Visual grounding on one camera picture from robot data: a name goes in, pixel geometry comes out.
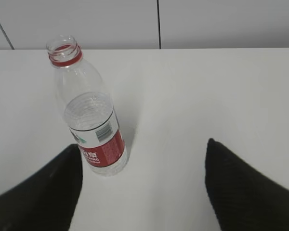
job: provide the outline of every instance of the white tabletop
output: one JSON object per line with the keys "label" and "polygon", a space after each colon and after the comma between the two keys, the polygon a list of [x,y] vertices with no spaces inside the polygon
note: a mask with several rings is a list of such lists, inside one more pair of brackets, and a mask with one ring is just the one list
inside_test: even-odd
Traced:
{"label": "white tabletop", "polygon": [[[72,231],[218,231],[204,185],[210,137],[289,189],[289,49],[84,54],[132,146],[114,177],[83,163]],[[46,51],[0,51],[0,194],[74,142],[52,71]]]}

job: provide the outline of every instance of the red bottle neck ring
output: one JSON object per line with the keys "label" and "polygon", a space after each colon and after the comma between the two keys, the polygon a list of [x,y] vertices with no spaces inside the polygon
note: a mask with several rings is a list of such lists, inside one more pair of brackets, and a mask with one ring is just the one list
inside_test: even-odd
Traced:
{"label": "red bottle neck ring", "polygon": [[48,41],[46,48],[55,67],[71,66],[83,57],[80,46],[72,36],[58,36]]}

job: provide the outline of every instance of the bottle label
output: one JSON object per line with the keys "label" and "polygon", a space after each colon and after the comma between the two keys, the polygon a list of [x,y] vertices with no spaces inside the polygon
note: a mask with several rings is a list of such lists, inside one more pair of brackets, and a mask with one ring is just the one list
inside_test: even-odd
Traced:
{"label": "bottle label", "polygon": [[121,136],[116,112],[97,128],[78,131],[70,128],[87,162],[95,167],[106,167],[115,163],[124,152],[125,143]]}

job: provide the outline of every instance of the bottle mouth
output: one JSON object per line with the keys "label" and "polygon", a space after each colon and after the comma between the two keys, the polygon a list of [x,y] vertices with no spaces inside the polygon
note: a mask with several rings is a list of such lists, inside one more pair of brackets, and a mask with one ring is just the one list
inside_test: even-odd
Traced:
{"label": "bottle mouth", "polygon": [[54,66],[70,66],[82,59],[80,46],[71,35],[60,35],[47,42],[46,48],[51,63]]}

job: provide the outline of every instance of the clear plastic bottle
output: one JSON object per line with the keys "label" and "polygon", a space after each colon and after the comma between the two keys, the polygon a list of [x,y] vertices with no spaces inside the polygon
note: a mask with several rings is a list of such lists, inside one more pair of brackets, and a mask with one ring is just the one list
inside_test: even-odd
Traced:
{"label": "clear plastic bottle", "polygon": [[100,74],[83,59],[72,36],[54,38],[46,47],[54,67],[57,104],[81,153],[97,174],[117,174],[128,154]]}

